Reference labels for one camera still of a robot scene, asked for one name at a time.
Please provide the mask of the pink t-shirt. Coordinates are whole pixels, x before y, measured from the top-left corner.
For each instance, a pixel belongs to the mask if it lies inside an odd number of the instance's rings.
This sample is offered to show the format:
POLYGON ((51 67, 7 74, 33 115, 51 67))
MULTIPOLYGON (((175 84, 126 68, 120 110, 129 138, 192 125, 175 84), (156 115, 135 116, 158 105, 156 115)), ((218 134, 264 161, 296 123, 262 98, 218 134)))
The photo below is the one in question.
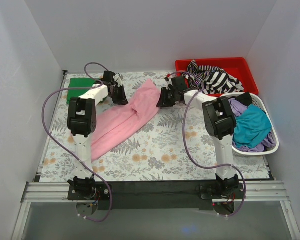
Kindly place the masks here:
POLYGON ((91 140, 91 161, 134 135, 159 112, 161 93, 151 79, 139 87, 127 105, 116 105, 97 116, 91 140))

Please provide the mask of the green t-shirt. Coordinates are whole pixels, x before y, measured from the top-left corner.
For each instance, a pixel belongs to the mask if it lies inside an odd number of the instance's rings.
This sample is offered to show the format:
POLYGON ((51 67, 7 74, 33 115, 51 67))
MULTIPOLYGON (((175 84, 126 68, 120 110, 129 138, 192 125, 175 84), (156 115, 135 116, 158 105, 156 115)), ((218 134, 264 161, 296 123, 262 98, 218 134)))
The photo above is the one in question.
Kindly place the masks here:
MULTIPOLYGON (((96 80, 91 78, 71 78, 68 88, 86 88, 96 84, 96 80)), ((90 89, 74 89, 67 91, 66 104, 70 103, 71 98, 82 98, 90 89)))

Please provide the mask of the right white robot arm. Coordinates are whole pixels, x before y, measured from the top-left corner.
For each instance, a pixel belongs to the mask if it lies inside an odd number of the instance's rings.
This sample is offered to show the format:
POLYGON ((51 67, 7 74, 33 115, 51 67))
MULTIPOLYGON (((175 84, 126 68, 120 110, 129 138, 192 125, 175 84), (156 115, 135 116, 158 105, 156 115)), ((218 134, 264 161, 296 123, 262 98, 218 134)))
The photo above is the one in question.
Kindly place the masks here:
POLYGON ((167 86, 161 88, 160 98, 157 103, 159 108, 169 108, 177 102, 184 103, 186 109, 182 123, 183 144, 190 161, 197 167, 205 170, 216 170, 215 183, 211 192, 222 199, 227 199, 235 194, 239 188, 239 172, 234 166, 233 135, 237 125, 229 100, 225 96, 212 97, 202 90, 190 89, 184 76, 173 78, 166 77, 167 86), (205 129, 212 137, 216 166, 202 166, 190 154, 187 146, 185 124, 190 107, 202 110, 205 129))

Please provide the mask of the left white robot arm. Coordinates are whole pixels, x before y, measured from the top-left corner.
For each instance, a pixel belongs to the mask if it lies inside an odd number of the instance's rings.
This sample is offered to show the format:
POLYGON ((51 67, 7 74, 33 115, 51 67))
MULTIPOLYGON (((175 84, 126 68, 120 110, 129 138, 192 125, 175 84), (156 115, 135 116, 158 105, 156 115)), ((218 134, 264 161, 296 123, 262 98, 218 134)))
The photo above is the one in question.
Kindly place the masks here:
POLYGON ((97 104, 107 97, 117 105, 128 104, 120 77, 120 74, 106 70, 103 78, 91 78, 91 88, 83 85, 89 82, 88 79, 78 79, 77 85, 73 79, 70 81, 67 127, 74 140, 74 154, 78 162, 74 167, 74 178, 68 183, 73 193, 85 200, 96 201, 103 197, 102 191, 109 193, 106 187, 96 183, 92 173, 92 137, 97 128, 97 104))

